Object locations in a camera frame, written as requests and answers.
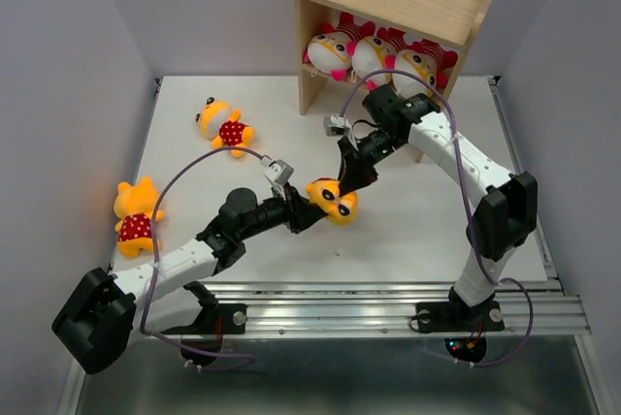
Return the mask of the white pink plush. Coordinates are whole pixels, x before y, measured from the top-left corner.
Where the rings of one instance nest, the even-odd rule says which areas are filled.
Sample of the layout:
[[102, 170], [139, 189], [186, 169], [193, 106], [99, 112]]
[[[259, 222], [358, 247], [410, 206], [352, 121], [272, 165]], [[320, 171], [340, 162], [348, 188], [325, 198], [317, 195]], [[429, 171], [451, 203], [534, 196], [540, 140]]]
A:
[[[445, 50], [440, 44], [423, 39], [396, 54], [388, 55], [385, 64], [387, 69], [407, 71], [441, 91], [448, 84], [446, 71], [452, 70], [458, 58], [456, 51]], [[433, 96], [433, 93], [417, 80], [394, 73], [391, 77], [396, 92], [402, 97], [408, 98], [419, 93]]]
[[347, 44], [351, 67], [358, 78], [381, 69], [393, 69], [396, 55], [408, 48], [406, 33], [395, 28], [381, 27], [374, 35]]
[[303, 61], [333, 80], [343, 81], [351, 68], [355, 46], [375, 31], [372, 21], [358, 24], [352, 14], [342, 12], [337, 25], [324, 23], [321, 32], [310, 39]]

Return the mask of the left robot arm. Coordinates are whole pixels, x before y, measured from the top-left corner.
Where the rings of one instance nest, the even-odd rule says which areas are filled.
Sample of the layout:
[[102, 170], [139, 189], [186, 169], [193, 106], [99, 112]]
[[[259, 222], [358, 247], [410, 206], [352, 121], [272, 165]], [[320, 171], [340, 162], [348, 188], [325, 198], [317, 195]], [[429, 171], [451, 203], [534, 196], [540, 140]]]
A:
[[153, 302], [231, 268], [245, 254], [246, 239], [280, 225], [299, 234], [325, 215], [291, 185], [264, 201], [237, 188], [213, 221], [178, 249], [118, 274], [87, 272], [52, 321], [52, 332], [86, 373], [101, 372], [122, 355], [132, 334], [146, 329], [143, 316]]

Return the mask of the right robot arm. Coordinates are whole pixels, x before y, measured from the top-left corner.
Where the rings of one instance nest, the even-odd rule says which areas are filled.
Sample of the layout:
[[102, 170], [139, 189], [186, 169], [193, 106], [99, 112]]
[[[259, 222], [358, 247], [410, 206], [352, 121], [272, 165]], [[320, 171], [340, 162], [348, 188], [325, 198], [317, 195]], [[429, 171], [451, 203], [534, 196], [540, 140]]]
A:
[[347, 194], [371, 185], [377, 179], [376, 165], [405, 145], [420, 149], [458, 184], [471, 253], [447, 302], [425, 313], [428, 321], [420, 329], [468, 328], [488, 316], [508, 259], [537, 227], [537, 180], [528, 172], [516, 174], [491, 160], [424, 93], [401, 98], [384, 85], [365, 97], [363, 107], [375, 129], [362, 139], [345, 129], [343, 116], [325, 122], [327, 127], [340, 127], [339, 188]]

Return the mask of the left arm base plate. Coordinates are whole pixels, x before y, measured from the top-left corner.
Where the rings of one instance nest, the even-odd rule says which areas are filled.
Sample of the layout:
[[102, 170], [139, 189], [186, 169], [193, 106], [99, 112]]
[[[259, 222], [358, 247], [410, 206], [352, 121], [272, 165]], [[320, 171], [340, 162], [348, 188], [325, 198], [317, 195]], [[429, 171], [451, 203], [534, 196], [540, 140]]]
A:
[[245, 333], [247, 305], [245, 303], [220, 303], [202, 308], [194, 314], [189, 324], [166, 328], [163, 335], [243, 335]]

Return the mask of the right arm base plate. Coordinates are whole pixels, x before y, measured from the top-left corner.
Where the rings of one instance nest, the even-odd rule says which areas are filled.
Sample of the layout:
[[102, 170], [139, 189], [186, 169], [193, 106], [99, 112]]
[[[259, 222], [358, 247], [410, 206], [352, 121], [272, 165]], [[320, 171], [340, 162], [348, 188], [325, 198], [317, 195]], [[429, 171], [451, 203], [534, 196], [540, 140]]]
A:
[[409, 318], [409, 326], [422, 334], [459, 334], [483, 330], [501, 332], [505, 329], [500, 305], [495, 302], [467, 307], [452, 302], [418, 303]]

